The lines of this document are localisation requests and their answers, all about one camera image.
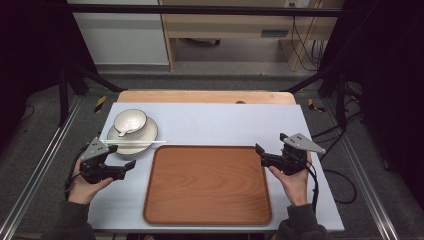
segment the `black curtain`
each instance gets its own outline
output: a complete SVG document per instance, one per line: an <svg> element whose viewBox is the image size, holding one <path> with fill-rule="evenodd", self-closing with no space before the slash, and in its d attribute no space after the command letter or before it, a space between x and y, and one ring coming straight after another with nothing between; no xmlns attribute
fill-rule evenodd
<svg viewBox="0 0 424 240"><path fill-rule="evenodd" d="M402 175L424 208L423 7L423 1L379 1L350 46L341 70L347 81L361 84L365 123L385 160ZM331 62L349 27L340 24L335 29L323 64Z"/></svg>
<svg viewBox="0 0 424 240"><path fill-rule="evenodd" d="M66 0L48 2L67 4ZM28 96L58 84L65 62L98 74L73 14L44 11L40 3L0 3L0 146L18 124ZM68 80L72 87L85 86L77 73L69 72Z"/></svg>

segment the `white plate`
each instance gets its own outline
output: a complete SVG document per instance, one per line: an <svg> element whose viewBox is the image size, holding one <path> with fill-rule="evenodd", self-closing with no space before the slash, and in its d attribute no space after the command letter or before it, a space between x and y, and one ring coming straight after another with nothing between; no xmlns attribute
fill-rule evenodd
<svg viewBox="0 0 424 240"><path fill-rule="evenodd" d="M156 122L147 117L146 124L143 129L134 132L134 133L127 133L123 137L119 137L119 132L115 129L114 126L112 126L109 130L109 133L107 134L108 140L125 140L125 141L131 141L131 140L137 140L137 141L154 141L156 140L156 137L158 136L158 126ZM148 147L150 147L150 144L139 144L139 145L126 145L126 146L118 146L118 150L116 151L119 154L136 154L139 152L142 152L146 150Z"/></svg>
<svg viewBox="0 0 424 240"><path fill-rule="evenodd" d="M119 132L133 133L144 127L147 116L140 109L128 109L116 116L113 125Z"/></svg>

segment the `black horizontal bar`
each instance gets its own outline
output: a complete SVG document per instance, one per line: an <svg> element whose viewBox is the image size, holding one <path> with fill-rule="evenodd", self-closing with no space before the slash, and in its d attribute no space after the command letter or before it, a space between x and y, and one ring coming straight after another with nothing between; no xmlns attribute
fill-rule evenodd
<svg viewBox="0 0 424 240"><path fill-rule="evenodd" d="M341 9L318 8L273 8L239 6L186 6L186 5L115 5L115 4L42 4L50 10L74 13L132 13L132 14L203 14L203 15L256 15L256 16L301 16L342 17L361 12Z"/></svg>

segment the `white wall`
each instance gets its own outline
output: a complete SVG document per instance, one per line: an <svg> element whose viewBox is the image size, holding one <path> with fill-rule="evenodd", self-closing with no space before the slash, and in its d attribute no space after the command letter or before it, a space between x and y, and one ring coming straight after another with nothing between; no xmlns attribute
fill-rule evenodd
<svg viewBox="0 0 424 240"><path fill-rule="evenodd" d="M82 4L157 5L157 0L68 0ZM96 64L168 65L159 14L74 13Z"/></svg>

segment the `hand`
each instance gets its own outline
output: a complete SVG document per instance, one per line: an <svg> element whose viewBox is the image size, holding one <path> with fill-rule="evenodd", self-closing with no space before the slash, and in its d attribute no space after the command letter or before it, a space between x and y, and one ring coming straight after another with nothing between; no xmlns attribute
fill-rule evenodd
<svg viewBox="0 0 424 240"><path fill-rule="evenodd" d="M74 168L74 174L79 172L81 161L78 159ZM89 204L94 196L103 188L113 182L113 178L107 178L99 183L90 184L82 176L74 179L73 187L69 192L68 202Z"/></svg>
<svg viewBox="0 0 424 240"><path fill-rule="evenodd" d="M307 153L307 160L312 163L310 152ZM274 166L270 166L269 170L283 184L284 192L293 206L308 204L308 170L304 169L290 176L285 175Z"/></svg>

